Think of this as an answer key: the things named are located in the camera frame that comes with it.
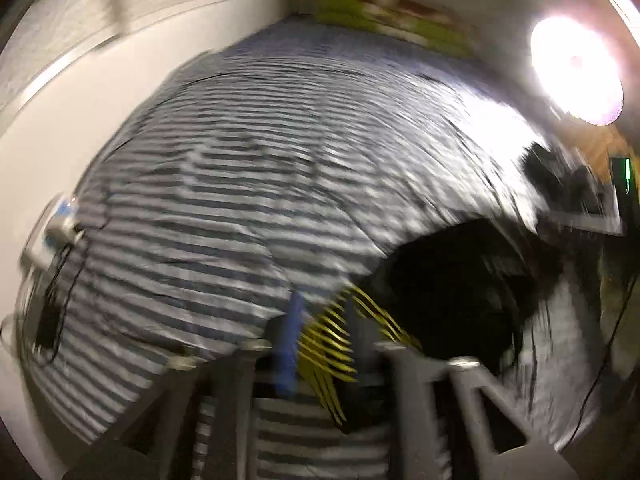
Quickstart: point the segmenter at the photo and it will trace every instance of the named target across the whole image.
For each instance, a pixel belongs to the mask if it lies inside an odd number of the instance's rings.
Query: wall trim
[[[127,26],[126,32],[127,34],[135,34],[145,28],[152,27],[163,20],[168,20],[185,12],[190,12],[190,10],[201,9],[203,7],[226,1],[229,0],[191,0],[165,9],[157,10],[156,12],[152,12],[151,14],[147,14],[133,20]],[[50,63],[50,65],[34,77],[16,97],[9,101],[3,108],[0,108],[0,138],[14,122],[14,119],[20,113],[22,108],[24,108],[24,106],[26,106],[26,104],[40,90],[52,81],[53,78],[75,63],[82,56],[85,56],[91,51],[116,40],[125,41],[126,36],[120,34],[120,28],[118,25],[110,25],[109,27],[106,27],[88,37],[86,40],[81,41],[81,43],[78,43],[71,50]]]

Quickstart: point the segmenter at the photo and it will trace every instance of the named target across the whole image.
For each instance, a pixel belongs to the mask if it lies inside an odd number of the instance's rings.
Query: white device
[[[58,193],[44,208],[34,226],[22,256],[28,264],[46,272],[53,257],[67,244],[75,245],[82,237],[78,229],[78,201],[74,196]]]

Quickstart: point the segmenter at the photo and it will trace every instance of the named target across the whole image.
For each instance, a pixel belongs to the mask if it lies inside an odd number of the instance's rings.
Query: bright light
[[[569,18],[547,18],[533,30],[531,55],[543,88],[565,112],[597,126],[619,117],[618,67],[595,32]]]

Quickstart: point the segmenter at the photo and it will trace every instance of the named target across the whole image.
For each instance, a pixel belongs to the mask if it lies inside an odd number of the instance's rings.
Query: blue strap
[[[296,393],[296,366],[298,364],[298,339],[302,330],[302,312],[305,300],[294,290],[289,298],[287,311],[280,325],[278,341],[274,348],[275,383],[279,397]]]

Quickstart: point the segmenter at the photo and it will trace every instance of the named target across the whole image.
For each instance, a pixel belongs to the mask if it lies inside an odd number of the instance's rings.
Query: striped blanket
[[[122,333],[214,358],[258,335],[293,288],[313,310],[417,235],[499,211],[533,227],[541,202],[518,158],[540,135],[469,84],[476,68],[465,81],[413,47],[284,22],[187,63],[122,125],[78,189],[86,235],[60,273],[61,290],[77,281],[58,356],[31,371],[75,434],[95,440],[163,370],[165,352]],[[508,382],[554,442],[590,380],[566,287],[558,298],[532,325],[536,362],[551,363],[535,365],[539,387],[530,350],[526,380]],[[345,436],[304,386],[256,410],[260,478],[384,476],[386,426]],[[214,402],[199,456],[211,416]]]

